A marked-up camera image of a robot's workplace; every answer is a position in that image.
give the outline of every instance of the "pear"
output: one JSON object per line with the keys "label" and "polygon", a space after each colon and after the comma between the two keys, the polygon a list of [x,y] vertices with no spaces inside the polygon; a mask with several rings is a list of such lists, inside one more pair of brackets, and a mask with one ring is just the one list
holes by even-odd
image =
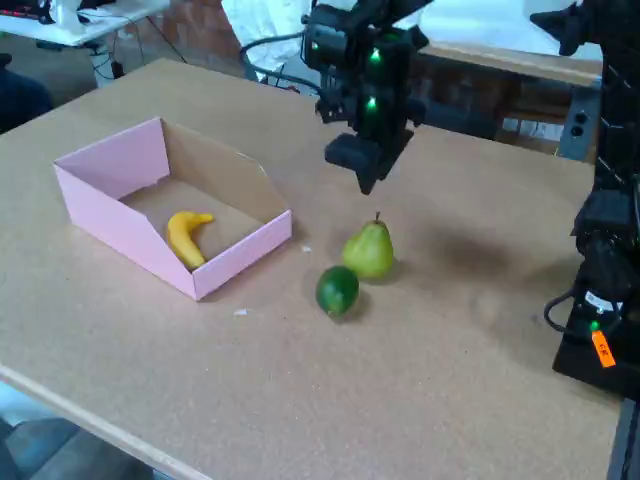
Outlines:
{"label": "pear", "polygon": [[393,244],[389,229],[380,221],[380,212],[347,241],[342,260],[360,278],[380,278],[391,269]]}

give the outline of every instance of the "orange label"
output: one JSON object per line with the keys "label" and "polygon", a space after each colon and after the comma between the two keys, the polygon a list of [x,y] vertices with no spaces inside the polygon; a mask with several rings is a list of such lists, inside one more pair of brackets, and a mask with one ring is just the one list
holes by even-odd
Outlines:
{"label": "orange label", "polygon": [[609,348],[609,344],[607,343],[607,339],[604,334],[600,330],[596,330],[591,334],[591,340],[593,341],[593,345],[596,347],[596,352],[598,353],[598,357],[600,357],[602,367],[613,367],[616,364],[616,361],[613,358],[613,354],[611,353],[611,349]]}

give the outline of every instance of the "cork table surface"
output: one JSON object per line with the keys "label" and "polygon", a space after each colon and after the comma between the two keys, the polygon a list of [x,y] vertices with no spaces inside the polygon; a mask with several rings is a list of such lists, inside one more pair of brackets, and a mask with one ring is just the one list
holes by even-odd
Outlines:
{"label": "cork table surface", "polygon": [[[71,226],[53,173],[155,116],[258,160],[294,212],[200,303]],[[604,478],[619,401],[551,370],[541,321],[590,167],[424,127],[365,197],[323,160],[340,128],[159,61],[0,137],[0,380],[176,478]],[[315,281],[378,210],[396,268],[335,324]]]}

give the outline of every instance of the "lime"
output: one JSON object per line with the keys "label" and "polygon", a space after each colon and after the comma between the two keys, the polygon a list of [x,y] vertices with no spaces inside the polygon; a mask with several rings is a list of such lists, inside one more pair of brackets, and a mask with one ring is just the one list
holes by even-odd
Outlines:
{"label": "lime", "polygon": [[318,280],[316,301],[329,315],[341,315],[356,302],[359,290],[355,273],[347,267],[331,267]]}

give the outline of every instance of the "banana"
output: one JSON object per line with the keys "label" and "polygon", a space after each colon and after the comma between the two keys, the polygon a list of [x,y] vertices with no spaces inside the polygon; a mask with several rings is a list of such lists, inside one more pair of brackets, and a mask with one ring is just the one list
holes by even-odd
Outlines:
{"label": "banana", "polygon": [[188,269],[195,270],[204,265],[202,253],[191,240],[191,232],[202,225],[215,220],[210,213],[195,213],[182,211],[173,215],[167,224],[167,239],[173,253],[175,253]]}

